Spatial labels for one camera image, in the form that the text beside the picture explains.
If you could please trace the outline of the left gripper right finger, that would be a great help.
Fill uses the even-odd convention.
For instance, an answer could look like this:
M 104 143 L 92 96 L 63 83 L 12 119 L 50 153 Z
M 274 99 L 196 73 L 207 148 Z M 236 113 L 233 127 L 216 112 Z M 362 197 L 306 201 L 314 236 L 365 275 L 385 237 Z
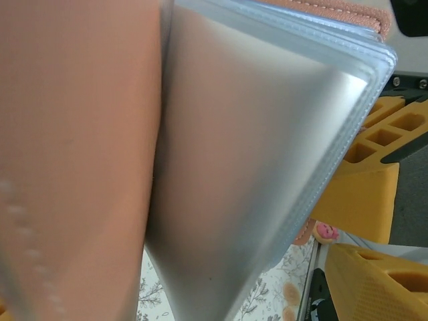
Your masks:
M 428 265 L 336 243 L 326 280 L 339 321 L 428 321 Z

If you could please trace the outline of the floral table cloth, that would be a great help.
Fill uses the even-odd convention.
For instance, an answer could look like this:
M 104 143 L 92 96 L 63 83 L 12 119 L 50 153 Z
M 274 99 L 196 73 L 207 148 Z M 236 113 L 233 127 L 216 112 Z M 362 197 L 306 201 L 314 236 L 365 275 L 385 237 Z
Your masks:
M 272 269 L 262 273 L 232 321 L 296 321 L 306 285 L 314 238 L 292 245 Z M 175 318 L 152 262 L 143 253 L 136 321 Z

